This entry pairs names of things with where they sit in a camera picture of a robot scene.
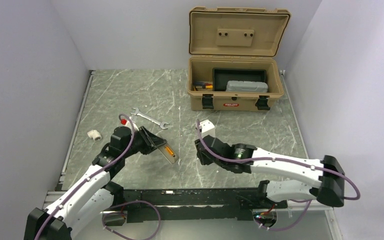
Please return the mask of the orange AA battery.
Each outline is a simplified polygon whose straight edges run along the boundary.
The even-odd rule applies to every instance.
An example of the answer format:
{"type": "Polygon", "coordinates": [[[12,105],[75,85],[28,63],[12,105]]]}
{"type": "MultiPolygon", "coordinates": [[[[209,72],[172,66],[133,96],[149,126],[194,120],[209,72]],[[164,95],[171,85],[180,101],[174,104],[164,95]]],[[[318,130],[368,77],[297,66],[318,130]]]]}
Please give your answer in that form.
{"type": "Polygon", "coordinates": [[[167,151],[167,153],[169,154],[169,155],[171,155],[171,156],[175,156],[175,153],[174,153],[174,151],[169,147],[169,146],[165,146],[164,147],[165,148],[165,150],[167,151]]]}

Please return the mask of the beige remote control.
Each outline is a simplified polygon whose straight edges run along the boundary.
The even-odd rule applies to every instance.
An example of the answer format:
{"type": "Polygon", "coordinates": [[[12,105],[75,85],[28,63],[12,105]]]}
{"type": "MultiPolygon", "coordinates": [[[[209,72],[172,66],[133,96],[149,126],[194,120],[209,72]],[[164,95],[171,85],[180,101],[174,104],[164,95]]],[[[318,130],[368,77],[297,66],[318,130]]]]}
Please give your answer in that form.
{"type": "Polygon", "coordinates": [[[169,163],[175,164],[179,160],[178,154],[168,143],[158,146],[157,149],[162,153],[162,155],[169,163]]]}

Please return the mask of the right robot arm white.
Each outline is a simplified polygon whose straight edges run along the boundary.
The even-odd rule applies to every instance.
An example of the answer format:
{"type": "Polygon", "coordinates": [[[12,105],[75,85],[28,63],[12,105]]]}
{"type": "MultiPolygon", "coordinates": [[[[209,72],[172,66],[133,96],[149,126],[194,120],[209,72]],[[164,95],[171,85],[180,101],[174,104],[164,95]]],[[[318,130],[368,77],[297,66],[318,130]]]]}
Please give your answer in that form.
{"type": "Polygon", "coordinates": [[[331,155],[323,159],[290,157],[269,152],[250,144],[229,145],[207,135],[195,140],[202,165],[216,164],[235,174],[271,174],[286,181],[262,180],[255,194],[256,203],[267,208],[284,200],[317,200],[340,208],[345,201],[345,172],[331,155]]]}

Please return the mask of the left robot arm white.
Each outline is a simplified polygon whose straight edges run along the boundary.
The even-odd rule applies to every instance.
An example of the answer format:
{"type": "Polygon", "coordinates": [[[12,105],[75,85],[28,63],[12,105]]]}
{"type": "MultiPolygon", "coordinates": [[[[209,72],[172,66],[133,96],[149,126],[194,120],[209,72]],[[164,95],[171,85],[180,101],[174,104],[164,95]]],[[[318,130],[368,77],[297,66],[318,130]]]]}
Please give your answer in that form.
{"type": "Polygon", "coordinates": [[[117,210],[124,201],[124,188],[112,181],[126,158],[148,155],[167,140],[145,127],[119,126],[92,161],[85,174],[45,209],[34,208],[27,217],[25,240],[72,240],[91,220],[106,209],[117,210]]]}

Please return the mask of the white PVC elbow fitting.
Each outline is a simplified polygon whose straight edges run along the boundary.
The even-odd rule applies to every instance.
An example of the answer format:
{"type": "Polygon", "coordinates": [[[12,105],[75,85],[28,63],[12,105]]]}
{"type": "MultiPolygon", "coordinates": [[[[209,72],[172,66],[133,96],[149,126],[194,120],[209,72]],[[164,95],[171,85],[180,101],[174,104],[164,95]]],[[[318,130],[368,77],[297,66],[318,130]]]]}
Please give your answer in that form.
{"type": "Polygon", "coordinates": [[[95,129],[88,131],[87,136],[95,142],[102,139],[102,135],[95,129]]]}

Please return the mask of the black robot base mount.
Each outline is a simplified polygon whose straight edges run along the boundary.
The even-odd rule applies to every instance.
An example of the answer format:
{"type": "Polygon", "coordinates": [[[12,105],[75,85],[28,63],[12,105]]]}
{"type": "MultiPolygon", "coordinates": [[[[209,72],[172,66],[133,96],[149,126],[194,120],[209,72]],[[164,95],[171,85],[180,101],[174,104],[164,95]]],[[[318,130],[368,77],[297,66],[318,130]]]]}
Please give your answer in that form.
{"type": "Polygon", "coordinates": [[[116,193],[110,210],[126,212],[128,223],[142,223],[157,220],[251,221],[253,211],[287,207],[286,200],[274,203],[256,187],[241,187],[124,189],[116,193]]]}

